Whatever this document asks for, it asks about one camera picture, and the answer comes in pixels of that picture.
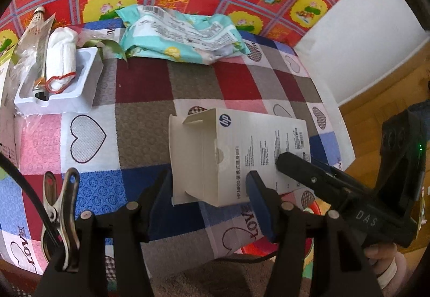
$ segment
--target table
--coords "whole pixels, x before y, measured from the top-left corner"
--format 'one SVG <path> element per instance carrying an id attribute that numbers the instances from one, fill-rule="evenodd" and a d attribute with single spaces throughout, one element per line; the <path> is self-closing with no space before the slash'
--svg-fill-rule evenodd
<path id="1" fill-rule="evenodd" d="M 119 19 L 83 28 L 117 41 L 124 30 Z M 127 65 L 106 51 L 89 113 L 44 115 L 25 130 L 16 124 L 20 171 L 42 197 L 47 170 L 61 180 L 75 167 L 81 173 L 76 216 L 84 210 L 115 211 L 136 200 L 160 170 L 169 167 L 169 115 L 213 107 L 303 119 L 312 157 L 339 168 L 348 166 L 352 146 L 323 83 L 287 45 L 246 32 L 242 36 L 251 53 L 212 66 L 151 58 L 131 58 Z M 302 207 L 309 194 L 298 189 L 287 198 Z M 262 237 L 249 204 L 215 208 L 196 202 L 170 206 L 166 212 L 158 236 L 142 244 L 151 276 L 223 257 Z M 256 225 L 249 227 L 252 217 Z M 0 225 L 2 258 L 42 274 L 47 266 L 40 246 L 42 222 L 10 177 L 0 180 Z M 106 241 L 106 266 L 108 279 L 115 280 L 111 240 Z"/>

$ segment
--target black cap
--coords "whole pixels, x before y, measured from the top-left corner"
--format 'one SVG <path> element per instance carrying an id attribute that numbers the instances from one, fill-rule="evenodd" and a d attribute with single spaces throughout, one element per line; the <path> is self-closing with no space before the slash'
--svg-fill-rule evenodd
<path id="1" fill-rule="evenodd" d="M 44 92 L 37 92 L 34 96 L 40 100 L 45 100 L 45 101 L 48 100 L 48 98 L 46 97 L 46 94 Z"/>

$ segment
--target rolled white glove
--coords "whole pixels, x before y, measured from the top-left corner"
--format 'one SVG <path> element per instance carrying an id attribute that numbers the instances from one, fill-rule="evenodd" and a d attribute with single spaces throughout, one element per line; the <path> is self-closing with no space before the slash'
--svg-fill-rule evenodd
<path id="1" fill-rule="evenodd" d="M 63 92 L 76 75 L 78 34 L 69 28 L 57 28 L 48 41 L 46 52 L 46 90 Z"/>

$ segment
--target wooden floor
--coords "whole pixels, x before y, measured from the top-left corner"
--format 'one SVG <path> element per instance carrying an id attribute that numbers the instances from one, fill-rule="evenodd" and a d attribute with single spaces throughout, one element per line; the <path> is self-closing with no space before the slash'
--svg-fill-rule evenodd
<path id="1" fill-rule="evenodd" d="M 347 169 L 348 174 L 368 187 L 374 187 L 381 162 L 382 123 L 411 104 L 430 99 L 429 80 L 430 43 L 427 43 L 401 68 L 340 107 L 356 155 Z M 426 169 L 424 185 L 427 195 L 427 187 L 430 187 L 430 153 L 427 154 Z M 430 240 L 430 197 L 425 198 L 429 223 L 422 227 L 418 240 L 404 252 L 424 247 Z"/>

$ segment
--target white box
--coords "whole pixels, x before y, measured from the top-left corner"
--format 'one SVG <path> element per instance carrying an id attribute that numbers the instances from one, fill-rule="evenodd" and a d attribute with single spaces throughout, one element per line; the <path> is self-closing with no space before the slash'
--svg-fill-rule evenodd
<path id="1" fill-rule="evenodd" d="M 62 93 L 51 94 L 47 101 L 43 101 L 37 99 L 32 92 L 37 76 L 37 67 L 32 66 L 18 88 L 15 105 L 25 116 L 65 112 L 87 113 L 92 108 L 97 81 L 102 70 L 103 62 L 97 47 L 77 49 L 76 77 Z"/>
<path id="2" fill-rule="evenodd" d="M 18 167 L 13 121 L 15 106 L 13 103 L 13 94 L 11 96 L 11 92 L 9 91 L 11 85 L 9 71 L 15 65 L 15 62 L 17 62 L 17 58 L 15 58 L 13 53 L 14 48 L 12 47 L 0 58 L 0 151 Z M 6 174 L 0 168 L 0 179 L 4 179 L 5 176 Z"/>
<path id="3" fill-rule="evenodd" d="M 245 179 L 251 170 L 279 194 L 291 192 L 303 185 L 276 170 L 278 155 L 290 151 L 310 161 L 305 121 L 231 109 L 170 116 L 169 148 L 174 205 L 247 202 Z"/>

